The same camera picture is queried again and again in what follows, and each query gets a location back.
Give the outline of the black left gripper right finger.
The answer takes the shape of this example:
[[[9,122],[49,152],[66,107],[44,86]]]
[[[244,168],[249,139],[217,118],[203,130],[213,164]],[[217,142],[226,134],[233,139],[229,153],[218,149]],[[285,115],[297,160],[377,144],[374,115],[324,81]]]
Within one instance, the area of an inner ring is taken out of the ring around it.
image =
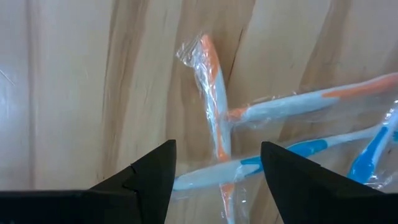
[[[261,144],[261,162],[284,224],[398,224],[398,194],[355,182],[269,141]]]

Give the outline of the orange toothbrush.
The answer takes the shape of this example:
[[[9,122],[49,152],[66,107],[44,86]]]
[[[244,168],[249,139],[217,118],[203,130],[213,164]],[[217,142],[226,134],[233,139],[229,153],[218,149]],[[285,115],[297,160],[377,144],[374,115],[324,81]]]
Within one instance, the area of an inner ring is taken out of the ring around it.
[[[398,72],[349,85],[336,86],[229,110],[226,119],[234,124],[269,121],[326,108],[343,100],[370,96],[398,87]]]

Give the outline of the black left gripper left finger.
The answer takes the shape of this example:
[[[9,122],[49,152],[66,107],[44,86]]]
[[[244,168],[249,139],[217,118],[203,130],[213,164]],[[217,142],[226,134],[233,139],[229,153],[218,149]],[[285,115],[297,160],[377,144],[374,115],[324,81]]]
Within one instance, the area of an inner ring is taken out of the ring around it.
[[[176,158],[167,140],[89,189],[0,191],[0,224],[164,224]]]

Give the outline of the blue toothbrush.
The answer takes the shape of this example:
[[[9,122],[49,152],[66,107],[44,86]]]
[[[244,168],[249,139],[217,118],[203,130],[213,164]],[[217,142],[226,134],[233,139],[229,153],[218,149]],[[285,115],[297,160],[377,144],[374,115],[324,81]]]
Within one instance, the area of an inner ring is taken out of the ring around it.
[[[287,149],[302,157],[309,157],[338,144],[371,138],[376,134],[377,130],[378,127],[373,126],[351,133],[301,141],[287,147]],[[263,167],[260,156],[235,159],[177,176],[174,180],[173,190],[191,190],[218,184],[233,183],[262,171]]]

